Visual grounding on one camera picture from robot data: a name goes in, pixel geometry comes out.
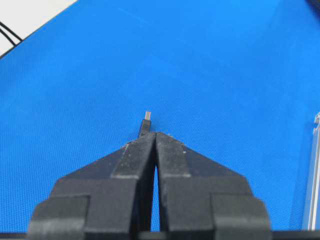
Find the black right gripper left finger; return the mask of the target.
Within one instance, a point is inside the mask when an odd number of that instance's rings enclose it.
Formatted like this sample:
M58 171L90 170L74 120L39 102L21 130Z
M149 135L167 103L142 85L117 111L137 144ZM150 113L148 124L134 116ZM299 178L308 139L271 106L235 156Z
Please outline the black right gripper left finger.
M132 240L151 227L154 133L62 178L38 204L30 240Z

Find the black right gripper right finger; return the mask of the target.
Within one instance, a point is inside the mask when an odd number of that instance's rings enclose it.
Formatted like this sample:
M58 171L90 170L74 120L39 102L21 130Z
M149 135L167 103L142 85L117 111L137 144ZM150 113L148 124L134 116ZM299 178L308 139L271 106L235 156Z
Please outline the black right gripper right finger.
M160 228L170 240L270 240L264 203L241 174L157 133Z

